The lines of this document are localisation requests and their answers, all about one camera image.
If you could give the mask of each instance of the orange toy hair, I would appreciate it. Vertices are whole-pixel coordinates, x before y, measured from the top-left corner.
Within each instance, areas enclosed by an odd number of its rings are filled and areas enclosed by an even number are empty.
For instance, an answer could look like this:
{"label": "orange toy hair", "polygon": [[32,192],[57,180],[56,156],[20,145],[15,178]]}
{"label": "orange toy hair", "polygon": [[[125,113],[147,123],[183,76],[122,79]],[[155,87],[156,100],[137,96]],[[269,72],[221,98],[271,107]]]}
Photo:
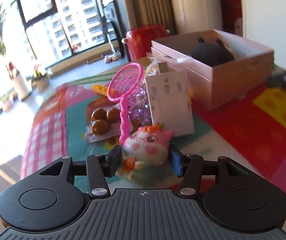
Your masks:
{"label": "orange toy hair", "polygon": [[154,133],[155,131],[162,132],[162,126],[159,124],[152,125],[152,126],[143,126],[140,129],[142,132]]}

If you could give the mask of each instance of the brown egg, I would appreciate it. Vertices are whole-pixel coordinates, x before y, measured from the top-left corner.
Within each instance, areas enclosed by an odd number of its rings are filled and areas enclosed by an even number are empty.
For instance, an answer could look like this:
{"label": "brown egg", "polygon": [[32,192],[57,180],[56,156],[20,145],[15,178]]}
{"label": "brown egg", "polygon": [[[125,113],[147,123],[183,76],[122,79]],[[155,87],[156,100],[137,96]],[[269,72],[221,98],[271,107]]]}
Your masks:
{"label": "brown egg", "polygon": [[107,111],[106,119],[109,122],[118,122],[121,119],[120,118],[120,112],[121,112],[120,109],[112,108],[112,109]]}
{"label": "brown egg", "polygon": [[106,111],[103,108],[96,109],[92,114],[92,122],[96,120],[105,120]]}
{"label": "brown egg", "polygon": [[96,120],[92,122],[92,133],[95,135],[102,135],[107,133],[111,128],[110,122],[106,120]]}

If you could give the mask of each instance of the pink plastic strainer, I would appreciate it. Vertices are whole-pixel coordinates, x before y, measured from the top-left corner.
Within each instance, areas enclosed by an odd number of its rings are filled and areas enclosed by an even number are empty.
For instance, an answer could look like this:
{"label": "pink plastic strainer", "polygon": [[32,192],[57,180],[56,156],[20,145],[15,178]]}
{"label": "pink plastic strainer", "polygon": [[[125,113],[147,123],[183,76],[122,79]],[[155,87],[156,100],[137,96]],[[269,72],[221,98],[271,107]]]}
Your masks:
{"label": "pink plastic strainer", "polygon": [[139,63],[130,63],[116,73],[107,89],[108,99],[113,103],[120,102],[121,136],[119,141],[121,145],[130,135],[129,103],[127,98],[136,89],[142,76],[143,67]]}

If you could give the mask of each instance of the curtain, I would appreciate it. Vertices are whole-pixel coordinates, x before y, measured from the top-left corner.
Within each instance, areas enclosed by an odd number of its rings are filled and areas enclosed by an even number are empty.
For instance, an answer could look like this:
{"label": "curtain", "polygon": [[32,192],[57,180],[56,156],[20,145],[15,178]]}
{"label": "curtain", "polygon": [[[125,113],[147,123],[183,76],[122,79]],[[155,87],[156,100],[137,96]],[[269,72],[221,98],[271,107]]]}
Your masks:
{"label": "curtain", "polygon": [[162,24],[176,34],[171,0],[132,0],[137,25]]}

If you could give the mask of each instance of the ribbed gray surface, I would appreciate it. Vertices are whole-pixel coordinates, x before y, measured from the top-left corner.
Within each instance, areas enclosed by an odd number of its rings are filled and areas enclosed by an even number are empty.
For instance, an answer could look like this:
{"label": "ribbed gray surface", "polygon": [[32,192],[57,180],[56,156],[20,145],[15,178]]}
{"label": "ribbed gray surface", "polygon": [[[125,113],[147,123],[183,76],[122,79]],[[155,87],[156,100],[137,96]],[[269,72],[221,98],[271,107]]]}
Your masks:
{"label": "ribbed gray surface", "polygon": [[171,190],[118,189],[107,199],[93,200],[74,224],[44,234],[8,228],[0,240],[281,240],[286,234],[274,229],[242,234],[211,222],[197,202],[176,197]]}

